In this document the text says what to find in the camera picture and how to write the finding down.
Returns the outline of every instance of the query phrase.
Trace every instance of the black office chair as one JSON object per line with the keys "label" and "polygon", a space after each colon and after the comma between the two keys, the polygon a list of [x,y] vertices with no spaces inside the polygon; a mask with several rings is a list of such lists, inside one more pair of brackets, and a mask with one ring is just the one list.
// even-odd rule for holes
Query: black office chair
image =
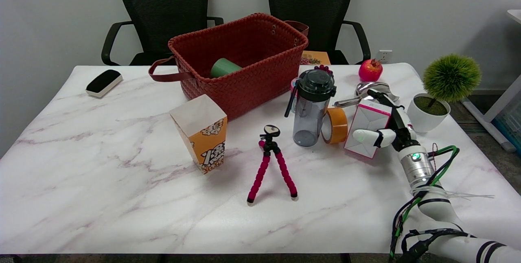
{"label": "black office chair", "polygon": [[357,22],[344,21],[350,0],[269,0],[271,14],[281,20],[294,20],[309,26],[307,50],[326,51],[331,64],[348,64],[340,50],[335,50],[342,24],[354,27],[363,53],[371,58],[365,32]]}
{"label": "black office chair", "polygon": [[101,59],[106,65],[118,65],[110,60],[110,51],[123,25],[134,24],[143,52],[130,65],[151,65],[171,55],[167,44],[174,36],[207,28],[207,20],[223,24],[222,18],[207,17],[208,0],[123,0],[130,19],[110,27]]}

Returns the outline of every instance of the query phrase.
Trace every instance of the white box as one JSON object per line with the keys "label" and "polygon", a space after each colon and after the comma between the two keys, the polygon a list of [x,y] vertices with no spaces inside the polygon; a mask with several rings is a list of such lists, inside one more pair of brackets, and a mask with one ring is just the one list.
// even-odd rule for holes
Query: white box
{"label": "white box", "polygon": [[387,123],[391,118],[391,111],[392,107],[387,105],[381,105],[365,99],[360,101],[355,116],[351,122],[348,139],[346,140],[344,149],[365,157],[373,158],[377,147],[372,144],[360,143],[353,137],[353,132],[357,129],[376,131],[378,129],[386,128]]}

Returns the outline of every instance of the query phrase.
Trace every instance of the orange popcorn box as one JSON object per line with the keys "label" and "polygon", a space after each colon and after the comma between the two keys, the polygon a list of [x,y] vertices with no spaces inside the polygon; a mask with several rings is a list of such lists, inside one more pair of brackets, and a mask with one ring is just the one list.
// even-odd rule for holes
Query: orange popcorn box
{"label": "orange popcorn box", "polygon": [[170,111],[192,159],[203,174],[223,164],[228,117],[203,94]]}

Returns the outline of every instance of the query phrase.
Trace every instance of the artificial plant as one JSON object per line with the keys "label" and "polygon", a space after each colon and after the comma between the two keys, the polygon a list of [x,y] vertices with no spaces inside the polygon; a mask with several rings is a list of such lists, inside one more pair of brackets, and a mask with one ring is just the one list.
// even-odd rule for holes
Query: artificial plant
{"label": "artificial plant", "polygon": [[424,74],[424,89],[432,98],[428,100],[430,110],[436,100],[456,102],[472,94],[482,79],[479,65],[471,57],[445,55],[433,61]]}

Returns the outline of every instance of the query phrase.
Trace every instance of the electrical outlet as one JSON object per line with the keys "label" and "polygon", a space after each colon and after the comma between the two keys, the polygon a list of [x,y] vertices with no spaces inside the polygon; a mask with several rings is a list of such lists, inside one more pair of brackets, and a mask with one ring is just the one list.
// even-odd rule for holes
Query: electrical outlet
{"label": "electrical outlet", "polygon": [[376,60],[380,61],[380,63],[388,64],[391,62],[392,50],[379,50],[376,55]]}

